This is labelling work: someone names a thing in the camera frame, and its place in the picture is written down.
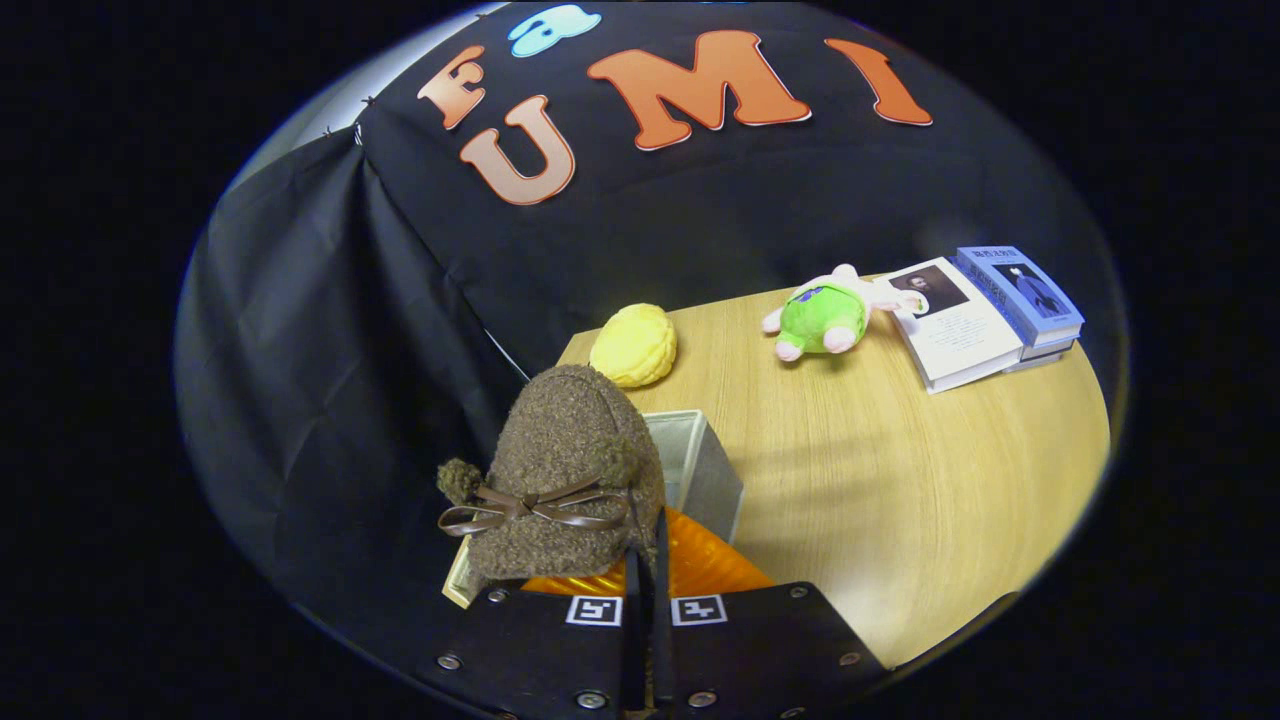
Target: portrait photo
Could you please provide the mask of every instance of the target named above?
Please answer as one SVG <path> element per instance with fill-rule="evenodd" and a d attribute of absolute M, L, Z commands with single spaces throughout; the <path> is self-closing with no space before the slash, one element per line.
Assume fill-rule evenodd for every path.
<path fill-rule="evenodd" d="M 929 301 L 929 311 L 918 315 L 918 318 L 928 318 L 929 315 L 969 301 L 964 291 L 956 283 L 951 282 L 951 278 L 937 265 L 927 265 L 918 270 L 911 270 L 888 282 L 899 290 L 914 290 Z"/>

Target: blue book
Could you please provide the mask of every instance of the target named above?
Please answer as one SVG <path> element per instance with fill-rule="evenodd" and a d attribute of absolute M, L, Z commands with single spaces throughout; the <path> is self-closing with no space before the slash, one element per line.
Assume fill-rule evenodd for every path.
<path fill-rule="evenodd" d="M 1080 336 L 1084 316 L 1062 288 L 1016 247 L 960 247 L 955 265 L 987 295 L 1028 348 Z"/>

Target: orange plastic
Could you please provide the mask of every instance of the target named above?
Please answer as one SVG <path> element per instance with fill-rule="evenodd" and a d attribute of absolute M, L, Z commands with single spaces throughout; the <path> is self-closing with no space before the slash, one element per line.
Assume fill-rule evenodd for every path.
<path fill-rule="evenodd" d="M 773 587 L 773 580 L 728 543 L 692 518 L 667 507 L 671 550 L 669 597 L 718 594 Z M 521 589 L 550 594 L 622 597 L 626 594 L 623 560 L 603 575 L 590 578 L 532 578 Z"/>

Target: plush toy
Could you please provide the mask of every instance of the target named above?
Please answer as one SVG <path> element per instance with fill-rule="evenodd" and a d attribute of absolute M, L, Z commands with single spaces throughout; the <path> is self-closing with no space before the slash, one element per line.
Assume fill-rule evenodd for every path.
<path fill-rule="evenodd" d="M 451 460 L 436 484 L 454 503 L 440 529 L 471 536 L 468 588 L 603 574 L 627 547 L 657 559 L 658 447 L 640 411 L 586 365 L 552 368 L 525 386 L 488 475 Z"/>
<path fill-rule="evenodd" d="M 872 310 L 929 311 L 929 301 L 914 290 L 869 283 L 852 265 L 837 265 L 797 287 L 782 307 L 769 313 L 762 328 L 778 333 L 773 351 L 786 363 L 805 352 L 845 352 L 867 333 Z"/>

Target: yellow melon bun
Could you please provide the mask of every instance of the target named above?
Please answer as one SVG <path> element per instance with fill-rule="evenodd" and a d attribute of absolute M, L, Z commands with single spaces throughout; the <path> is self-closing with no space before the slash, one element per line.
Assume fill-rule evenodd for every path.
<path fill-rule="evenodd" d="M 676 361 L 676 328 L 657 305 L 627 305 L 604 323 L 588 361 L 618 387 L 660 380 Z"/>

